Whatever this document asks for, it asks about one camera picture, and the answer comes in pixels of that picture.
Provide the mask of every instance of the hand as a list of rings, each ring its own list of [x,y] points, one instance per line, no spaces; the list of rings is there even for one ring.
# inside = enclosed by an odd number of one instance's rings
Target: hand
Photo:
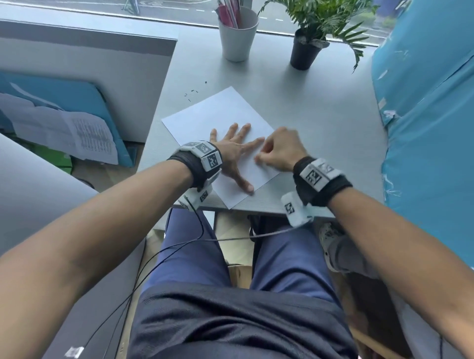
[[[260,153],[255,156],[255,162],[264,163],[283,172],[293,172],[296,162],[306,156],[308,153],[298,132],[279,127],[267,137]]]
[[[244,153],[252,152],[255,148],[260,146],[265,137],[260,137],[247,144],[242,144],[250,130],[250,124],[242,126],[240,131],[236,134],[237,128],[238,124],[233,124],[224,138],[219,142],[216,141],[217,130],[213,128],[210,132],[210,142],[219,149],[222,156],[222,174],[235,180],[237,185],[245,192],[252,193],[254,186],[240,175],[237,162]]]

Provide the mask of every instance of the plant pot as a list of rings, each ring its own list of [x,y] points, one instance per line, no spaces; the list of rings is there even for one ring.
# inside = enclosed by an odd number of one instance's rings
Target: plant pot
[[[303,35],[302,30],[295,32],[293,39],[293,51],[290,64],[297,70],[307,70],[311,67],[316,55],[321,51],[321,47],[313,44],[303,44],[299,41],[299,37]]]

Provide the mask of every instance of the white table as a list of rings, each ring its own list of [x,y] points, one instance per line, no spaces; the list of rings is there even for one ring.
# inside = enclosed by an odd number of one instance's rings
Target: white table
[[[301,72],[289,65],[292,42],[257,34],[250,59],[231,63],[222,58],[218,30],[182,27],[138,170],[166,160],[178,147],[162,118],[233,86],[274,129],[296,128],[311,155],[326,158],[354,187],[382,202],[387,138],[370,75],[374,48],[365,50],[352,73],[352,50],[332,43]],[[233,209],[282,214],[280,198],[292,190],[291,174],[282,173]],[[225,208],[215,193],[204,205]],[[326,208],[320,215],[332,217]]]

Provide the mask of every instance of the pant leg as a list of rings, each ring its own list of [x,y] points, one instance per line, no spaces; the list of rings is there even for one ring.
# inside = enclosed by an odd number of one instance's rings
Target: pant leg
[[[202,211],[197,211],[204,226],[202,239],[216,239]],[[162,249],[173,244],[191,241],[201,234],[201,225],[194,212],[173,208],[166,222]],[[158,255],[157,264],[180,246],[166,249]],[[143,286],[143,291],[162,282],[187,282],[230,287],[229,270],[218,242],[189,243],[160,264]]]
[[[340,306],[323,249],[310,225],[264,237],[250,289],[303,294]]]
[[[342,273],[359,273],[373,279],[379,278],[375,269],[347,235],[335,239],[327,251],[335,270]]]

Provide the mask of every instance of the person's left hand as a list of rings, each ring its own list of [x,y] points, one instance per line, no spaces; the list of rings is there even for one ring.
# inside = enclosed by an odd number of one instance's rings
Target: person's left hand
[[[222,174],[231,177],[245,192],[252,193],[254,186],[240,175],[237,162],[244,153],[251,152],[260,146],[265,137],[259,137],[252,142],[242,144],[250,130],[250,124],[242,126],[236,134],[237,129],[238,124],[233,124],[224,138],[217,142],[217,130],[213,128],[210,132],[210,142],[219,149],[222,156]]]

